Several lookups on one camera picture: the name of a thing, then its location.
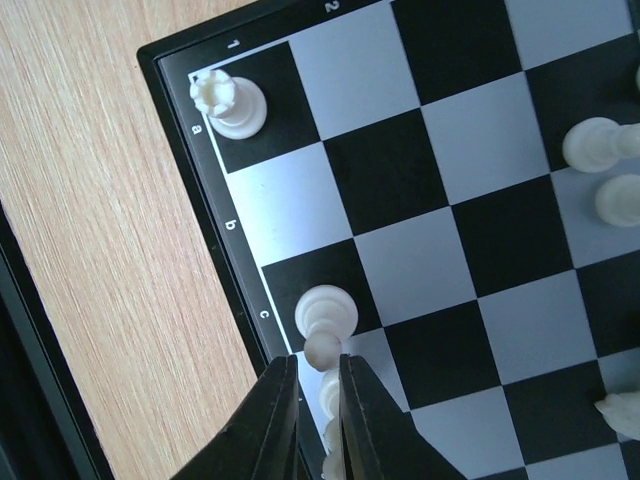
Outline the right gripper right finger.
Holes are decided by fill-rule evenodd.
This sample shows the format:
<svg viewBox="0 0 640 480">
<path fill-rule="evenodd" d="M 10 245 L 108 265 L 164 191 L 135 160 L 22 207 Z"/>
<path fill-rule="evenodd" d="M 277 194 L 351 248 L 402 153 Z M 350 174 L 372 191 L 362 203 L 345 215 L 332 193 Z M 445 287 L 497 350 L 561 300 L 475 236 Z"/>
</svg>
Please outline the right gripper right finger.
<svg viewBox="0 0 640 480">
<path fill-rule="evenodd" d="M 339 360 L 342 456 L 347 479 L 462 479 L 417 431 L 361 356 Z"/>
</svg>

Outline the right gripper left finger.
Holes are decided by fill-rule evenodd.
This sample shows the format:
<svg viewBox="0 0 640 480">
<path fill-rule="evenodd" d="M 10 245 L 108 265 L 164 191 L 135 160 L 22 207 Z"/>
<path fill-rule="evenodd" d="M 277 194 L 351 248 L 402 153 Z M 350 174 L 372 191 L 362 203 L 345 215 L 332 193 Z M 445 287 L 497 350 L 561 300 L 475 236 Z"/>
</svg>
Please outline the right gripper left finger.
<svg viewBox="0 0 640 480">
<path fill-rule="evenodd" d="M 174 477 L 295 479 L 299 383 L 294 355 L 275 358 L 216 436 Z"/>
</svg>

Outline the white queen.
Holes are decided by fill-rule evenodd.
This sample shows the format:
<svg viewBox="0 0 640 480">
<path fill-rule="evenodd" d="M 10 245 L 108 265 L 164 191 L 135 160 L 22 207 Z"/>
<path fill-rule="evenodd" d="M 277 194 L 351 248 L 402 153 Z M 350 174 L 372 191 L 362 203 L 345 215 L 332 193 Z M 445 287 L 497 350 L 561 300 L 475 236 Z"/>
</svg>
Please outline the white queen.
<svg viewBox="0 0 640 480">
<path fill-rule="evenodd" d="M 340 432 L 340 382 L 337 368 L 329 370 L 321 381 L 319 403 L 329 422 L 324 430 L 323 439 L 328 454 L 323 461 L 323 479 L 344 479 L 344 462 Z"/>
</svg>

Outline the white bishop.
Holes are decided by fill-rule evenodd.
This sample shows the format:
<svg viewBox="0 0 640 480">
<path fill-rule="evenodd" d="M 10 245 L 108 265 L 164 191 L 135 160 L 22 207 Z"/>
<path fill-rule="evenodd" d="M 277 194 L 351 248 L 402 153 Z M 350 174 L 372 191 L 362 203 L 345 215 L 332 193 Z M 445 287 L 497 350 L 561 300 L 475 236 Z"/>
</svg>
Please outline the white bishop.
<svg viewBox="0 0 640 480">
<path fill-rule="evenodd" d="M 307 363 L 319 372 L 334 368 L 343 351 L 343 343 L 358 325 L 358 307 L 352 296 L 334 285 L 319 285 L 307 290 L 298 300 L 294 320 L 304 337 Z"/>
</svg>

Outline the black silver chess board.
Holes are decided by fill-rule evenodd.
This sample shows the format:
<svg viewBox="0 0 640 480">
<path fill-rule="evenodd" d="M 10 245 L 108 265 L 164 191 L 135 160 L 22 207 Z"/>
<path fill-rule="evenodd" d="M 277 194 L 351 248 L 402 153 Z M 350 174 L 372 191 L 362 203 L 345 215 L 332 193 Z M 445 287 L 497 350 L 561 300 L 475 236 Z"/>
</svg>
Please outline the black silver chess board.
<svg viewBox="0 0 640 480">
<path fill-rule="evenodd" d="M 635 1 L 259 1 L 137 58 L 250 358 L 336 285 L 364 357 L 462 479 L 635 479 L 594 403 L 639 386 L 639 231 L 562 141 L 639 119 Z M 253 137 L 189 95 L 256 83 Z"/>
</svg>

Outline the white rook corner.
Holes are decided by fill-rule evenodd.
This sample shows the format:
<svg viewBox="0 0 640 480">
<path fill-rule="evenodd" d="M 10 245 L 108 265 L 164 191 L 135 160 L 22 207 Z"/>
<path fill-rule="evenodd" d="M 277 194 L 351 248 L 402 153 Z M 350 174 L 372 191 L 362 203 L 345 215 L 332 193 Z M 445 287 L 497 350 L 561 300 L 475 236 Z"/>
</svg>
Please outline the white rook corner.
<svg viewBox="0 0 640 480">
<path fill-rule="evenodd" d="M 198 111 L 211 122 L 213 129 L 231 140 L 256 135 L 267 118 L 267 101 L 253 81 L 233 77 L 222 69 L 199 75 L 191 84 L 189 95 Z"/>
</svg>

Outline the white knight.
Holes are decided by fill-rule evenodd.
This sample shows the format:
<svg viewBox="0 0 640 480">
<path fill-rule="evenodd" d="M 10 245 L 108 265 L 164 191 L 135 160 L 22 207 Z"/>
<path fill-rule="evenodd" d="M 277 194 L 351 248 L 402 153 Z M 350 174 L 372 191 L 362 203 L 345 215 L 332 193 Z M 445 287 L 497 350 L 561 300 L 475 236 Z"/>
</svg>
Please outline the white knight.
<svg viewBox="0 0 640 480">
<path fill-rule="evenodd" d="M 608 394 L 594 406 L 611 429 L 632 440 L 639 440 L 638 391 Z"/>
</svg>

